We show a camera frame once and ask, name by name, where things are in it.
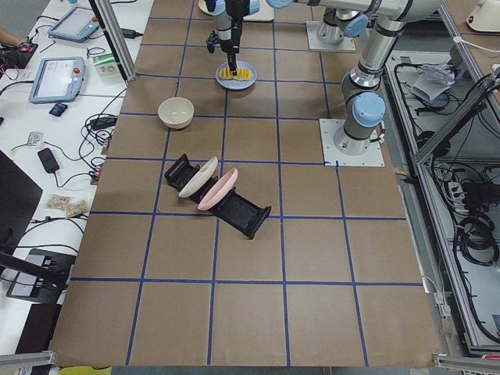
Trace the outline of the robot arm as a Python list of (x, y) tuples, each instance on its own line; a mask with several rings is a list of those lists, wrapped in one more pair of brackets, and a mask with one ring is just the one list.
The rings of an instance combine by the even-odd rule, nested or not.
[(334, 25), (346, 37), (358, 37), (376, 16), (373, 30), (359, 62), (346, 73), (342, 92), (347, 109), (343, 127), (334, 135), (335, 147), (346, 155), (365, 152), (370, 136), (381, 124), (386, 104), (377, 93), (384, 65), (407, 23), (424, 19), (438, 10), (440, 1), (305, 1), (310, 7), (334, 10)]
[[(243, 21), (260, 10), (259, 1), (206, 1), (205, 6), (212, 15), (216, 28), (206, 40), (210, 53), (220, 46), (227, 55), (227, 67), (221, 70), (224, 80), (249, 80), (250, 72), (239, 68), (237, 54), (240, 49)], [(330, 44), (338, 44), (345, 37), (357, 38), (368, 24), (368, 16), (359, 11), (327, 8), (317, 37)]]

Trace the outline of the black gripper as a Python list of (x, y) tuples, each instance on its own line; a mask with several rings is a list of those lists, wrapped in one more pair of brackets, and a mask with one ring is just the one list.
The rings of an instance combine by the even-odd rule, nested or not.
[(219, 26), (220, 47), (227, 53), (228, 67), (230, 73), (235, 77), (238, 75), (236, 54), (240, 52), (242, 26), (241, 21), (230, 21), (228, 25)]

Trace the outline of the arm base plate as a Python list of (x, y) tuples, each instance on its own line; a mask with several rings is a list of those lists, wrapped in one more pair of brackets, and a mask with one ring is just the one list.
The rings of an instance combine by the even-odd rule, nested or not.
[(314, 52), (354, 53), (354, 39), (344, 36), (339, 27), (323, 21), (307, 21), (305, 24), (309, 50)]
[(365, 140), (350, 138), (343, 119), (320, 119), (320, 136), (325, 166), (384, 167), (379, 134), (373, 128)]

